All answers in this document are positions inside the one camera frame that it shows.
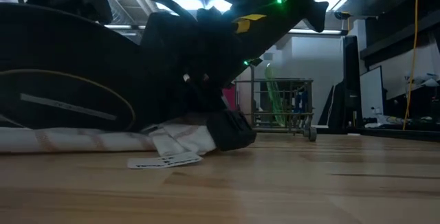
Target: yellow sticker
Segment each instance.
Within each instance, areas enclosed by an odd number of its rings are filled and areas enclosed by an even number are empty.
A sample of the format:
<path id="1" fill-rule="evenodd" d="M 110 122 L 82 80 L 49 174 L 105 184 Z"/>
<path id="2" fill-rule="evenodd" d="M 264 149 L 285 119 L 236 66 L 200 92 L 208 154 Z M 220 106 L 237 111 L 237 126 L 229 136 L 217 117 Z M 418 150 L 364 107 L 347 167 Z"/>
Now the yellow sticker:
<path id="1" fill-rule="evenodd" d="M 238 27 L 236 28 L 235 33 L 243 33 L 247 32 L 250 28 L 250 20 L 242 19 L 236 22 Z"/>
<path id="2" fill-rule="evenodd" d="M 240 19 L 249 19 L 251 21 L 257 21 L 257 20 L 264 18 L 264 17 L 266 17 L 266 16 L 263 14 L 249 14 L 249 15 L 240 17 Z"/>

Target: white wall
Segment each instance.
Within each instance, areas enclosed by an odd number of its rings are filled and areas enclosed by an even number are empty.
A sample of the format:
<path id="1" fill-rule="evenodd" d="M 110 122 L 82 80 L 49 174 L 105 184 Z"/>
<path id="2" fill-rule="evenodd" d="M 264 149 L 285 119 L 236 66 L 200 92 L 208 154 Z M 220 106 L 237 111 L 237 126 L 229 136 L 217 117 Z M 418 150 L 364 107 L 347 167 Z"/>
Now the white wall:
<path id="1" fill-rule="evenodd" d="M 382 66 L 384 88 L 388 90 L 387 99 L 405 93 L 405 76 L 410 75 L 413 62 L 413 50 L 370 66 L 370 69 Z M 435 38 L 430 37 L 430 44 L 417 48 L 414 77 L 429 74 L 440 74 L 440 53 Z"/>
<path id="2" fill-rule="evenodd" d="M 275 52 L 273 61 L 276 77 L 311 78 L 313 97 L 312 124 L 317 124 L 333 85 L 343 79 L 343 50 L 340 38 L 292 37 L 283 50 Z M 258 66 L 255 78 L 264 78 Z"/>
<path id="3" fill-rule="evenodd" d="M 326 30 L 341 30 L 342 29 L 342 21 L 335 17 L 333 12 L 328 12 L 325 14 L 325 24 L 324 27 Z M 298 29 L 309 29 L 304 21 L 300 21 L 295 25 L 295 28 Z"/>

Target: desk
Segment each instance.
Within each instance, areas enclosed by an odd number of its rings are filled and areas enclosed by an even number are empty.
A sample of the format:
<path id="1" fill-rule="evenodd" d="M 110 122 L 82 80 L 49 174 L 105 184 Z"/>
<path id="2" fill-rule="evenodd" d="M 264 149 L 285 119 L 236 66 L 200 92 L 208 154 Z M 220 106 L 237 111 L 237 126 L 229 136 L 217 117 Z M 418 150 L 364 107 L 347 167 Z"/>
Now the desk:
<path id="1" fill-rule="evenodd" d="M 440 223 L 440 143 L 260 134 L 198 164 L 155 153 L 0 156 L 1 223 Z"/>

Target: printed label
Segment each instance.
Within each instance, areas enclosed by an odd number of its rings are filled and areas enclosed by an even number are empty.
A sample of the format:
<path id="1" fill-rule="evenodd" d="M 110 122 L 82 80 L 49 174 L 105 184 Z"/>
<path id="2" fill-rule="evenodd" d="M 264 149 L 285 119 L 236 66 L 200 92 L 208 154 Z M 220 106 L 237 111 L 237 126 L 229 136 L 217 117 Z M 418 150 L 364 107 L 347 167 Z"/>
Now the printed label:
<path id="1" fill-rule="evenodd" d="M 187 152 L 158 158 L 133 158 L 127 162 L 131 169 L 169 168 L 201 161 L 203 158 L 196 153 Z"/>
<path id="2" fill-rule="evenodd" d="M 95 110 L 87 109 L 84 107 L 77 107 L 72 104 L 68 104 L 68 103 L 64 103 L 64 102 L 60 102 L 60 101 L 56 101 L 56 100 L 50 100 L 47 98 L 30 96 L 30 95 L 24 94 L 24 93 L 20 93 L 20 99 L 22 101 L 32 102 L 32 103 L 36 103 L 36 104 L 44 104 L 44 105 L 47 105 L 50 107 L 56 107 L 56 108 L 61 108 L 64 110 L 75 111 L 77 113 L 92 115 L 95 117 L 101 117 L 103 119 L 111 120 L 111 121 L 115 121 L 117 118 L 115 115 L 103 113 L 102 111 L 95 111 Z"/>

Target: white stripe decal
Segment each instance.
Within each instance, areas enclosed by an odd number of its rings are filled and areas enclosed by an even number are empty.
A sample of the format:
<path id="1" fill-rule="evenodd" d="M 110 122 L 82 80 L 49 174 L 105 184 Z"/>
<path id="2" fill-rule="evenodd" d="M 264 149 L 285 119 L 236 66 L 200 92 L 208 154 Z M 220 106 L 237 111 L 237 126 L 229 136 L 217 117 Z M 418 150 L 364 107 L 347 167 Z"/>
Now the white stripe decal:
<path id="1" fill-rule="evenodd" d="M 56 101 L 56 100 L 50 100 L 47 98 L 30 96 L 30 95 L 24 94 L 24 93 L 20 93 L 20 99 L 22 101 L 28 101 L 28 102 L 37 103 L 37 104 L 44 104 L 44 105 L 47 105 L 50 107 L 61 108 L 61 109 L 68 110 L 68 111 L 75 111 L 77 113 L 83 113 L 83 114 L 92 115 L 95 117 L 101 117 L 103 119 L 111 120 L 111 121 L 115 121 L 117 118 L 115 115 L 110 115 L 108 113 L 103 113 L 101 111 L 95 111 L 95 110 L 87 109 L 84 107 L 77 107 L 72 104 L 68 104 L 68 103 L 64 103 L 64 102 L 60 102 L 60 101 Z"/>

